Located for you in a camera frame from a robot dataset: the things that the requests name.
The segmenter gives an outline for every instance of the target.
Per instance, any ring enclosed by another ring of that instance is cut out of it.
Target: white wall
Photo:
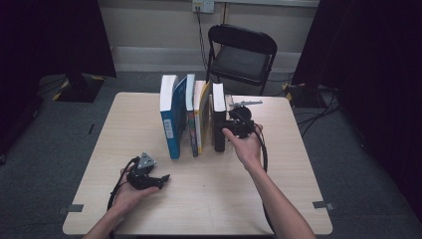
[[[191,11],[191,0],[99,0],[99,2],[108,40],[114,47],[115,62],[131,61],[134,64],[137,62],[138,66],[154,64],[201,66],[199,26],[196,14]],[[316,8],[307,7],[216,2],[214,14],[201,14],[205,47],[208,46],[208,29],[222,23],[224,16],[225,23],[258,30],[272,36],[278,44],[281,55],[276,58],[275,68],[285,68],[287,65],[288,68],[294,68],[304,47],[315,11]],[[137,52],[131,55],[128,49],[135,49]],[[148,59],[142,58],[139,49],[149,53]],[[168,49],[169,54],[177,52],[179,55],[186,51],[186,59],[166,62],[174,57],[161,56],[154,60],[151,58],[154,54],[150,54],[153,49],[158,50],[157,54],[165,54],[166,51],[163,49]]]

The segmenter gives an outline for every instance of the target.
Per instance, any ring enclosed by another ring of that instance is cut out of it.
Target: electrical outlet
[[[192,12],[201,12],[201,9],[204,6],[204,1],[202,0],[192,0]]]
[[[201,10],[204,13],[214,13],[214,1],[204,1]]]
[[[192,0],[192,12],[214,13],[214,1]]]

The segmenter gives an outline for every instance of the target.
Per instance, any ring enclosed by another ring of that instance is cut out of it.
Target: blue book
[[[180,82],[175,75],[161,79],[160,113],[171,159],[180,156],[180,139],[186,128],[186,78]]]

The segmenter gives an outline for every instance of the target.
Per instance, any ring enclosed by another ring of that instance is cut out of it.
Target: folding chair
[[[267,34],[221,24],[208,31],[210,52],[206,81],[210,75],[254,86],[264,92],[277,54],[276,42]],[[216,53],[214,44],[221,44]]]

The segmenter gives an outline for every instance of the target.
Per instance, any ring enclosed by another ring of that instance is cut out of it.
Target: dark curtain
[[[321,0],[293,84],[339,89],[367,149],[422,221],[422,3]]]
[[[0,1],[0,46],[0,135],[34,100],[41,78],[115,77],[97,0]]]

